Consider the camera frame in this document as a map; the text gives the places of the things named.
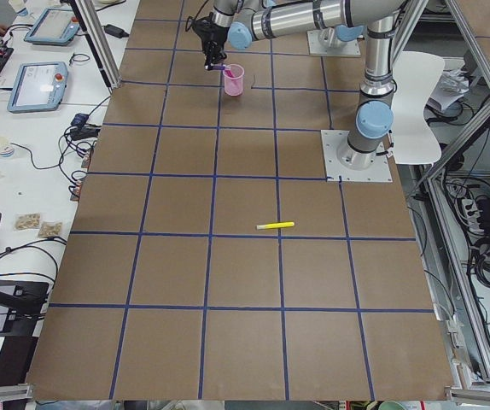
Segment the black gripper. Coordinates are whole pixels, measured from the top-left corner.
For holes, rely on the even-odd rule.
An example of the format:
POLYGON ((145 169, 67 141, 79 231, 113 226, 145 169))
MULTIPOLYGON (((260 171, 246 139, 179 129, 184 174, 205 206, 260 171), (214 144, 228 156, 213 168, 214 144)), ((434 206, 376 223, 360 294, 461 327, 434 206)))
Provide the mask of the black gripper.
POLYGON ((193 22, 193 31, 201 40, 202 52, 206 57, 205 69, 212 71, 215 64, 224 65, 227 59, 225 42, 228 28, 218 26, 210 17, 203 17, 193 22))

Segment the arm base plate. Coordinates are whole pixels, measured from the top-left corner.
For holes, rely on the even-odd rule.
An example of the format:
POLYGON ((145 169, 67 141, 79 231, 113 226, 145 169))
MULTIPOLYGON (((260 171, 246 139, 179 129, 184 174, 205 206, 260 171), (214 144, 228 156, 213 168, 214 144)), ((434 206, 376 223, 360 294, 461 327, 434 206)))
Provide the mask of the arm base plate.
POLYGON ((372 153, 354 151, 347 141, 346 130, 322 130, 325 179, 328 182, 392 183, 388 159, 379 143, 372 153))
POLYGON ((342 40, 336 29, 312 30, 307 32, 309 54, 311 56, 360 57, 359 42, 356 36, 342 40))

